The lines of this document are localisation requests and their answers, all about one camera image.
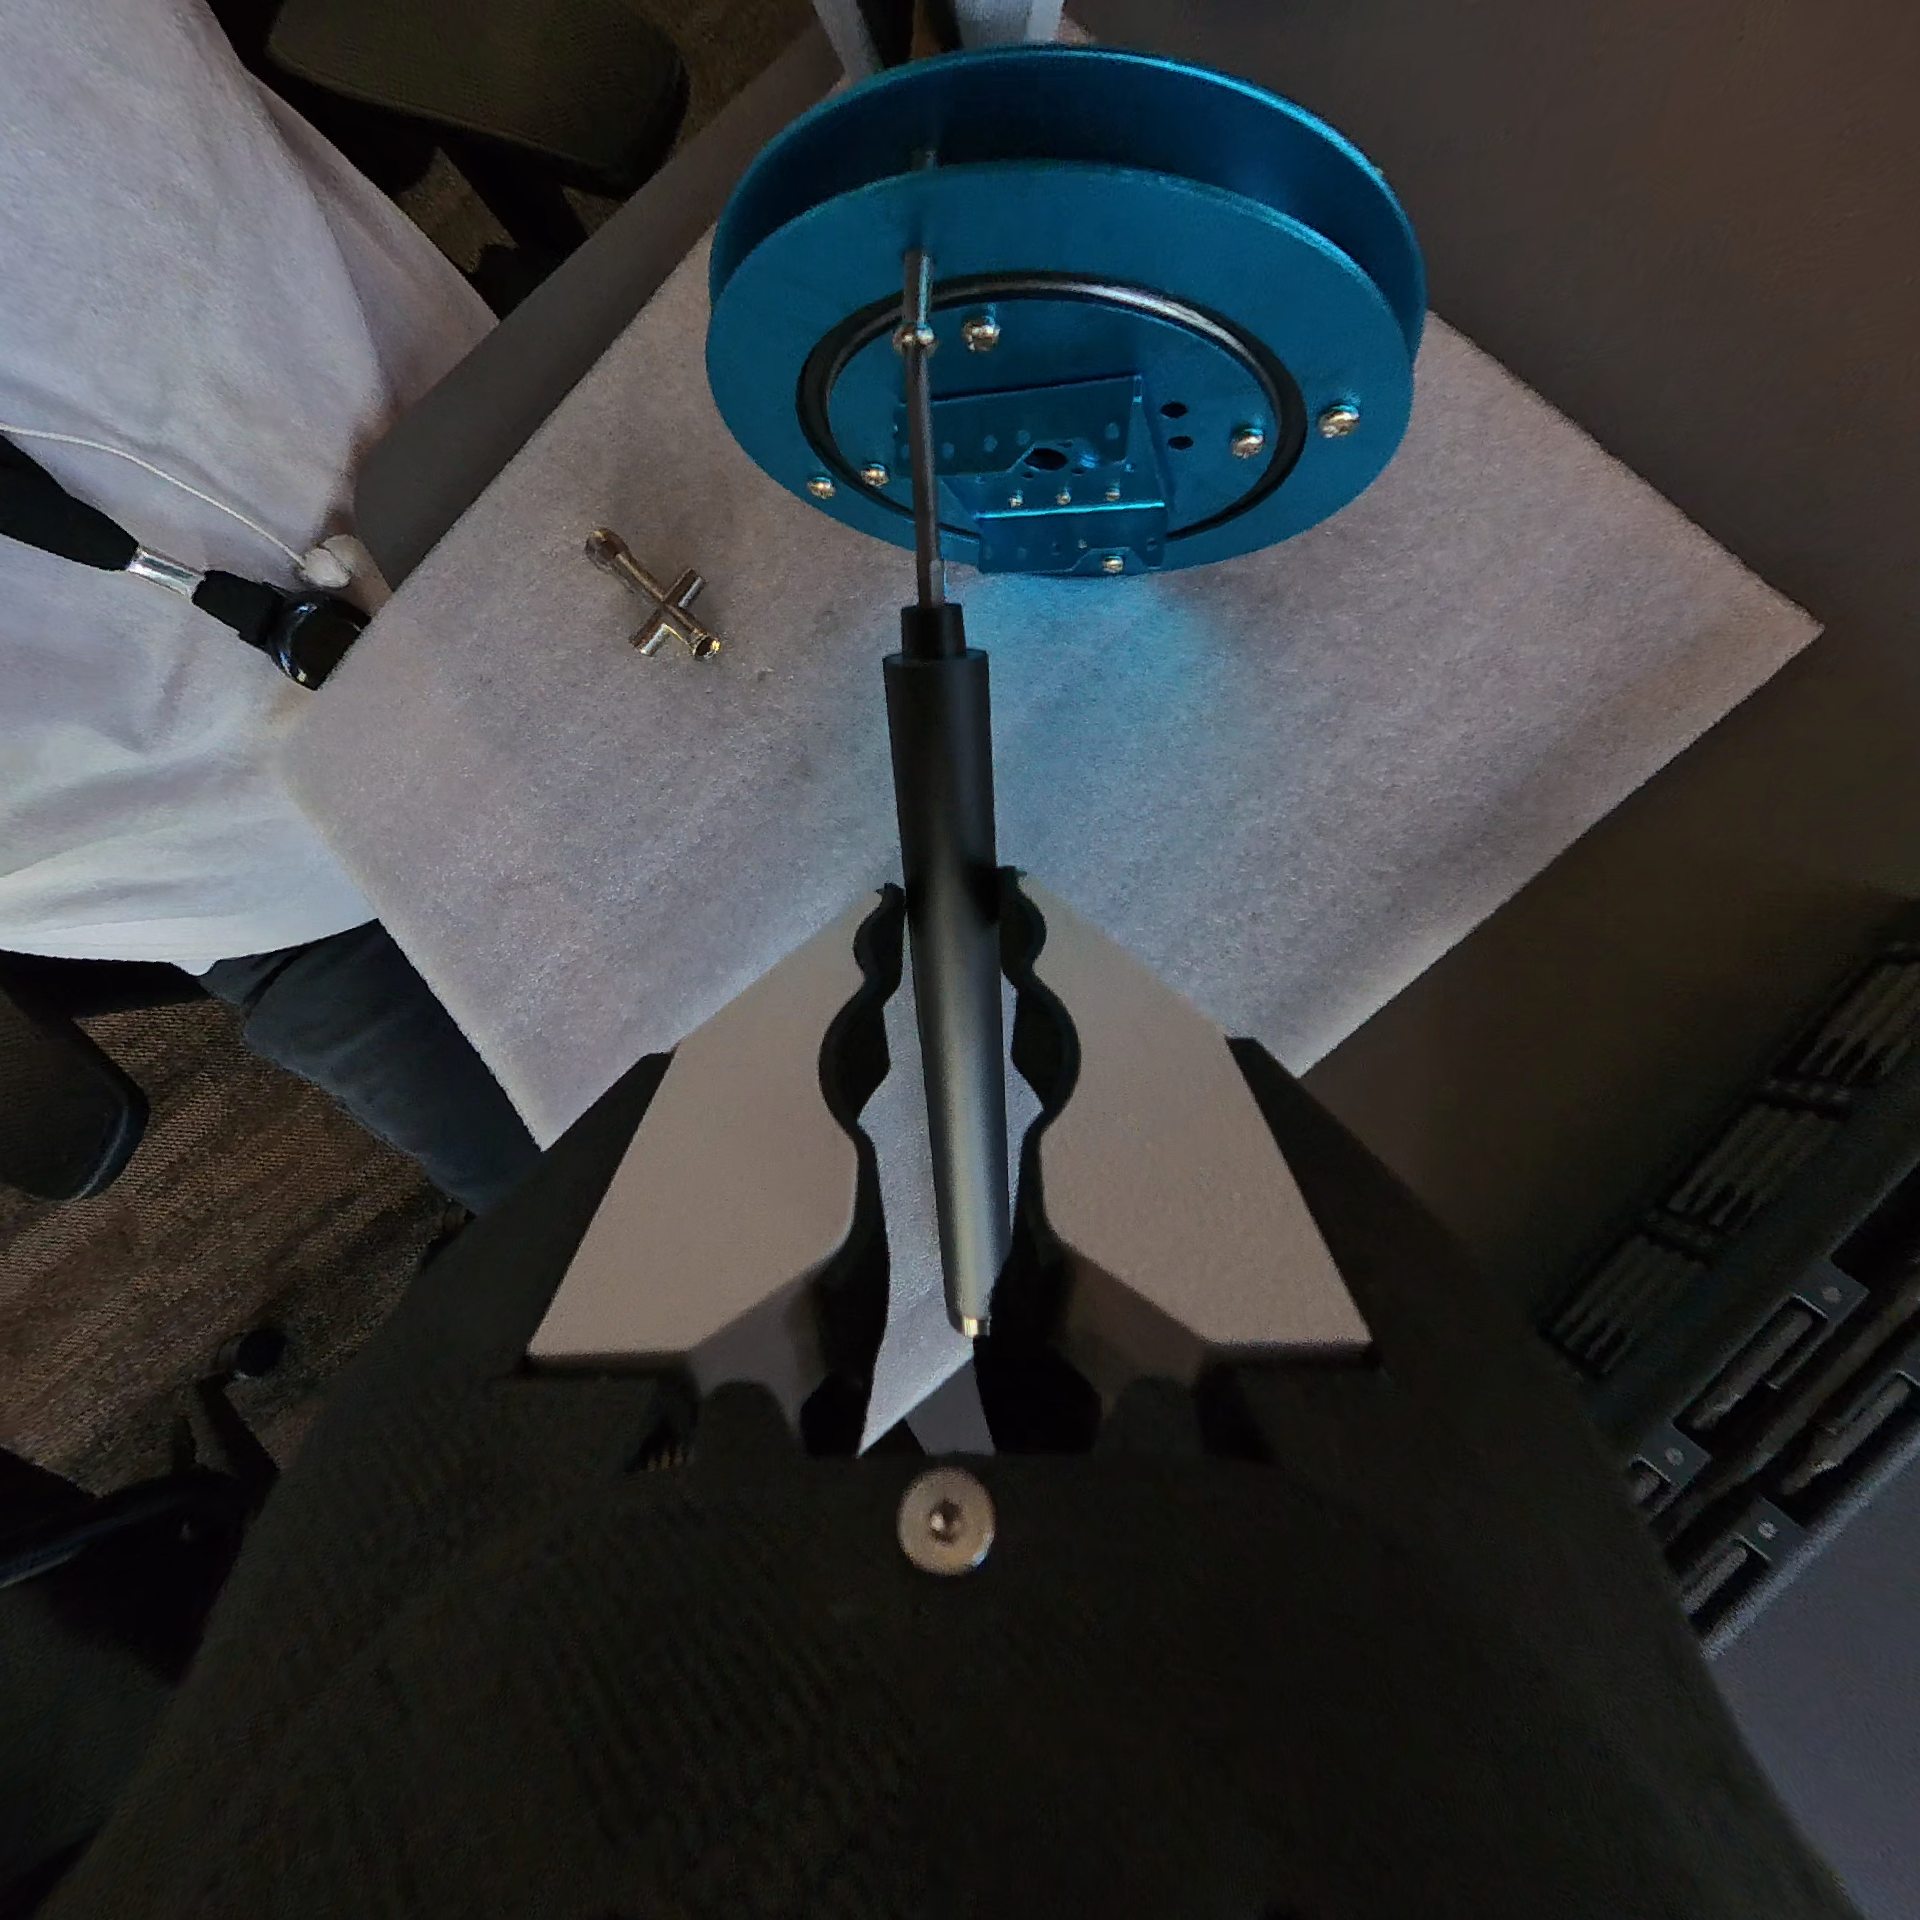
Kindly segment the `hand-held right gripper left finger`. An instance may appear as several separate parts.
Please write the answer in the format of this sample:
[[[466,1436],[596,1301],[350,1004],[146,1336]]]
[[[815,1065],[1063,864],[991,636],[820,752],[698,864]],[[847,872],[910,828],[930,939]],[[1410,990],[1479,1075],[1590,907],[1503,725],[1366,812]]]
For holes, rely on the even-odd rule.
[[[805,1446],[860,1446],[891,1278],[862,1119],[903,949],[883,885],[673,1051],[527,1361],[762,1385]]]

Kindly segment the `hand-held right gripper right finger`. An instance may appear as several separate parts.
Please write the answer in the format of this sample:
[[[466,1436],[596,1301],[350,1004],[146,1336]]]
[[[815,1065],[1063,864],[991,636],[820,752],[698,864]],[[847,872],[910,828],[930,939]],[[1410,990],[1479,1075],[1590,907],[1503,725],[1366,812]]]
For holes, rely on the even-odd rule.
[[[998,872],[1023,1132],[980,1335],[996,1449],[1091,1449],[1139,1385],[1346,1364],[1373,1336],[1225,1029],[1036,880]]]

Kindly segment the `blue metal wheel assembly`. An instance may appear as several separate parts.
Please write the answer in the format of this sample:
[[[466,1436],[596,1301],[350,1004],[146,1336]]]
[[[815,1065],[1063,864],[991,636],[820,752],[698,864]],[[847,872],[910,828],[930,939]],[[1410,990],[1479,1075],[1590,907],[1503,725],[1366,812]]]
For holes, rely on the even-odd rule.
[[[1409,429],[1426,265],[1306,108],[1098,46],[939,55],[785,127],[711,239],[707,371],[775,481],[913,547],[922,327],[941,551],[1117,579],[1294,540]]]

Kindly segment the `grey electric screwdriver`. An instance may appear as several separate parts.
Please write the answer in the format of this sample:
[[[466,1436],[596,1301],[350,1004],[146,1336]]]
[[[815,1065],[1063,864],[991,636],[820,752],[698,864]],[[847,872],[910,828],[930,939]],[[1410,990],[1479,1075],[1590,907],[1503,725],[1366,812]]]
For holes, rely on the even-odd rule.
[[[1013,1243],[990,661],[947,589],[930,414],[933,256],[903,254],[895,352],[916,596],[883,661],[929,1164],[950,1324],[982,1336]]]

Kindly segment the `dark grey desk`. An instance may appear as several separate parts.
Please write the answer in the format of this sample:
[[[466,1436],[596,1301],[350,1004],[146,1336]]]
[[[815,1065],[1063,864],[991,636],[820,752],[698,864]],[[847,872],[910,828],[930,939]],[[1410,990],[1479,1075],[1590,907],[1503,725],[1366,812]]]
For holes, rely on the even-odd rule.
[[[1916,897],[1916,4],[1087,16],[1355,135],[1435,320],[1814,620],[1303,1068],[1531,1317]],[[805,32],[375,448],[358,504],[397,587],[830,68]]]

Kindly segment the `person in white shirt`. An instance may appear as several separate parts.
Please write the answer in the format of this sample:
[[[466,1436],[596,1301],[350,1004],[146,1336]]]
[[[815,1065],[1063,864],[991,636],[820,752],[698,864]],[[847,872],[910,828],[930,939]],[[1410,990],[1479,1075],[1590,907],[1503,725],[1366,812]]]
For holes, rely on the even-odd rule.
[[[547,272],[585,239],[567,190],[630,193],[684,113],[681,56],[630,4],[206,6],[246,73],[340,155],[346,136],[364,136],[369,153],[385,136],[402,150],[443,147]],[[295,726],[378,603],[378,564],[355,520],[299,563],[297,587],[189,567],[81,502],[10,436],[5,540],[185,596],[305,693]]]

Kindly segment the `white foam sheet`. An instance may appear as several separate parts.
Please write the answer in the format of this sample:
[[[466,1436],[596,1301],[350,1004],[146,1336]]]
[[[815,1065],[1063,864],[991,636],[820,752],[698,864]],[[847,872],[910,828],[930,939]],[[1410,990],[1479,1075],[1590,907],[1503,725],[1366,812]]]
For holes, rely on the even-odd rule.
[[[551,1144],[898,875],[910,558],[767,479],[702,238],[380,612],[291,787]],[[1439,320],[1399,455],[1247,559],[959,576],[998,857],[1228,1035],[1324,1057],[1817,632]],[[630,646],[612,528],[725,640]]]

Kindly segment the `black screwdriver bit holder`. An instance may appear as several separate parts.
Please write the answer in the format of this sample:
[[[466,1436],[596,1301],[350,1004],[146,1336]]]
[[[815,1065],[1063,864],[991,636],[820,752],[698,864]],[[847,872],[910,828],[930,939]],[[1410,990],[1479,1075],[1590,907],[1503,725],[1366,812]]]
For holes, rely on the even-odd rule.
[[[1916,902],[1538,1327],[1726,1651],[1916,1461]]]

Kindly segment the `metal cross wrench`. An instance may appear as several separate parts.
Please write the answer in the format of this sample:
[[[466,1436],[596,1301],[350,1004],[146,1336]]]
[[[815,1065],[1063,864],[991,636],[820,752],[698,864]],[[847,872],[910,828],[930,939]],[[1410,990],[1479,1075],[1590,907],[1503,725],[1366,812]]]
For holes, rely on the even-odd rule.
[[[612,528],[596,525],[582,543],[589,564],[617,579],[642,608],[630,646],[642,659],[657,659],[676,641],[694,661],[718,659],[725,640],[698,617],[698,601],[707,579],[687,567],[675,583],[660,583],[654,571],[637,563],[629,543]]]

